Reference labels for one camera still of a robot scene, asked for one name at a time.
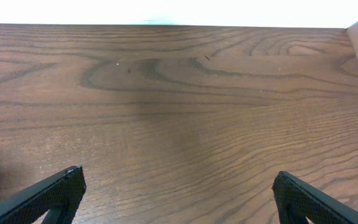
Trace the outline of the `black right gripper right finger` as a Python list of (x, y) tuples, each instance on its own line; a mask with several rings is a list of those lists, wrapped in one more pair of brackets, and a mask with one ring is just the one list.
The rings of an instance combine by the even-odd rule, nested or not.
[(288, 172), (280, 171), (273, 186), (281, 224), (358, 224), (358, 212)]

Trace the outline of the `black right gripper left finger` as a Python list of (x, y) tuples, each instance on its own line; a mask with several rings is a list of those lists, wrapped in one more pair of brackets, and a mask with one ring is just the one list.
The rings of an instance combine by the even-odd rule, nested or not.
[(83, 168), (68, 167), (0, 200), (0, 223), (71, 223), (85, 192)]

